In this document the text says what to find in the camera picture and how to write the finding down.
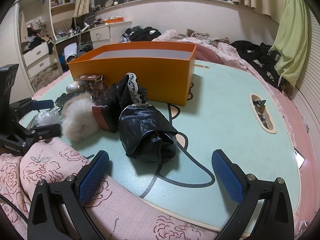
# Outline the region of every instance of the orange cardboard box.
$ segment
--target orange cardboard box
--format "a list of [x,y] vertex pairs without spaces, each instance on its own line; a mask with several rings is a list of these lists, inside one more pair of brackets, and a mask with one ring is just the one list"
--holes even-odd
[[110,44],[94,49],[68,65],[74,80],[102,74],[107,86],[128,72],[148,90],[149,100],[184,106],[192,82],[196,45],[142,41]]

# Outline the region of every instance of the fluffy white fur ball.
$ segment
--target fluffy white fur ball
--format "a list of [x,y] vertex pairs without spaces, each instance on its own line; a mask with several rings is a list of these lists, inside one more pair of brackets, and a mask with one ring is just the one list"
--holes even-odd
[[99,131],[99,125],[92,113],[90,97],[74,100],[64,112],[63,134],[70,140],[81,141]]

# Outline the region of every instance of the white drawer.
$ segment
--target white drawer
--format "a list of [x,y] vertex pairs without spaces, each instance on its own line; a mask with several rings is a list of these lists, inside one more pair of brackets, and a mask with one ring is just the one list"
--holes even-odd
[[47,54],[46,56],[38,59],[36,62],[32,63],[30,66],[27,67],[30,78],[34,77],[35,75],[39,74],[42,70],[46,67],[56,63],[53,55]]
[[109,26],[93,29],[90,31],[91,41],[110,40]]
[[34,49],[28,51],[26,54],[23,55],[24,61],[26,65],[29,66],[34,63],[36,60],[40,59],[44,55],[49,53],[48,44],[46,42],[40,44],[39,46],[35,47]]
[[111,44],[111,40],[103,40],[103,41],[93,41],[92,42],[92,45],[93,45],[93,48],[96,49],[98,47],[101,47],[101,46],[104,46],[104,45],[108,45],[108,44]]

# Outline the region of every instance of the black sock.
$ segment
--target black sock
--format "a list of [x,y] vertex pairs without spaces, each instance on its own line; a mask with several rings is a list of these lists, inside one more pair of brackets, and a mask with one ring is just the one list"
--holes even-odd
[[48,42],[48,48],[49,48],[49,55],[52,55],[52,52],[53,52],[53,43],[52,43],[52,40],[50,39]]

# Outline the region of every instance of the small cardboard box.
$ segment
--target small cardboard box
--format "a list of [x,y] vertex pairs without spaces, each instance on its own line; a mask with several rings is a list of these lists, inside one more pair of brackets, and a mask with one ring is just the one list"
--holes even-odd
[[103,74],[107,86],[129,72],[148,90],[149,100],[184,106],[196,59],[196,44],[184,42],[127,42],[105,45],[74,59],[68,65],[74,80]]
[[97,90],[106,91],[107,86],[104,82],[103,75],[82,75],[77,78],[79,87],[89,93],[93,93]]

